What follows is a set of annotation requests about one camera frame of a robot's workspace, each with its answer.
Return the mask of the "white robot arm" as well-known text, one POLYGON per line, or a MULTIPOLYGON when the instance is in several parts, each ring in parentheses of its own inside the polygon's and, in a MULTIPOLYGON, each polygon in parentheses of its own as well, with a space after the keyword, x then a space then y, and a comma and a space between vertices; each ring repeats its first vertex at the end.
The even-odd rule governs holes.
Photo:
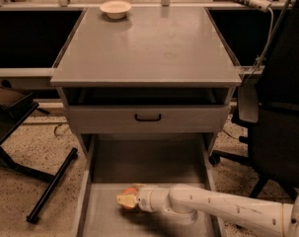
POLYGON ((299 195, 292 203, 240 197, 175 184, 169 188, 136 184, 116 196, 122 207, 161 213, 182 225, 204 213, 257 232, 262 237, 299 237, 299 195))

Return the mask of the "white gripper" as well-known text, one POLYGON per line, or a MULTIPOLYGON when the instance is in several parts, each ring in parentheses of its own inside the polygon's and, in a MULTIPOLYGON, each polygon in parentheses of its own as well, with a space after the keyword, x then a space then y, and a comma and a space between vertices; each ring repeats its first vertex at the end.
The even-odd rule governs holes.
POLYGON ((151 205, 151 195, 155 190, 154 186, 146 186, 144 184, 133 184, 132 187, 138 190, 137 196, 135 195, 117 195, 116 201, 122 207, 133 209, 138 206, 141 210, 153 212, 151 205))

